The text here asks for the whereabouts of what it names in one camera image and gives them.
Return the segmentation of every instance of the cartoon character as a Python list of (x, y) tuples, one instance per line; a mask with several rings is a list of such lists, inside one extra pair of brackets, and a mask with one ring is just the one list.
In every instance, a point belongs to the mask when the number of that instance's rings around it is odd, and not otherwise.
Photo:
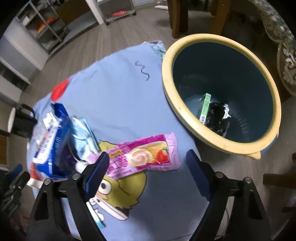
[[(101, 151), (111, 149), (114, 146), (114, 144), (108, 142), (100, 141), (99, 143)], [(144, 172), (138, 172), (119, 180), (104, 176), (95, 197), (90, 199), (90, 204), (94, 209), (95, 206), (99, 206), (113, 217), (126, 220), (132, 206), (138, 203), (145, 185), (146, 174)], [(95, 212), (103, 221), (102, 214), (97, 209), (95, 209)]]

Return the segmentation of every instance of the trash can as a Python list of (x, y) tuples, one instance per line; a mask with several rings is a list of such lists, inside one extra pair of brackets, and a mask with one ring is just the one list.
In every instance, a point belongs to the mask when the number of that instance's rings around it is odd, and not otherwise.
[[(281, 103), (264, 64), (241, 44), (214, 34), (194, 34), (175, 42), (162, 65), (166, 97), (181, 122), (199, 139), (226, 153), (260, 159), (277, 138)], [(227, 103), (231, 116), (224, 137), (192, 113), (204, 94)]]

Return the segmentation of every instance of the yellow trash can rim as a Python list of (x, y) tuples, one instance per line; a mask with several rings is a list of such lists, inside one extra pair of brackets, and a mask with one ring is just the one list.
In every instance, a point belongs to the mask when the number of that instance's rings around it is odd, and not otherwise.
[[(237, 51), (248, 57), (265, 77), (271, 91), (274, 110), (271, 124), (267, 132), (260, 139), (250, 143), (240, 143), (223, 138), (204, 126), (184, 104), (174, 84), (172, 74), (173, 64), (177, 55), (184, 48), (199, 42), (220, 43), (236, 49)], [(279, 132), (279, 126), (281, 122), (281, 101), (272, 76), (255, 54), (253, 54), (243, 45), (231, 39), (214, 34), (193, 34), (179, 39), (170, 46), (165, 54), (162, 65), (162, 76), (164, 92), (168, 99), (168, 102), (170, 103), (170, 106), (172, 107), (178, 118), (181, 120), (181, 122), (202, 141), (210, 143), (213, 146), (216, 146), (217, 148), (222, 149), (228, 153), (236, 153), (242, 155), (250, 155), (254, 153), (253, 157), (256, 158), (258, 157), (256, 153), (268, 147)]]

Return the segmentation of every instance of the black mug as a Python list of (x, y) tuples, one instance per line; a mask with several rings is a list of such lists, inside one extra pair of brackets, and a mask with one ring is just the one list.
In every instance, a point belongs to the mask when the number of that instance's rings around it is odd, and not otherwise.
[[(33, 116), (24, 113), (22, 110), (30, 111)], [(26, 105), (21, 104), (17, 109), (12, 108), (8, 119), (7, 130), (9, 133), (31, 139), (33, 128), (37, 124), (34, 110)]]

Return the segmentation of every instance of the cartoon eye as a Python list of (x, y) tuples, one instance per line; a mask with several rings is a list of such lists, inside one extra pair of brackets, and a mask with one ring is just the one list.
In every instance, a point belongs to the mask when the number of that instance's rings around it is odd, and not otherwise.
[(103, 179), (100, 186), (99, 186), (99, 192), (101, 194), (107, 195), (111, 192), (112, 185), (107, 180)]

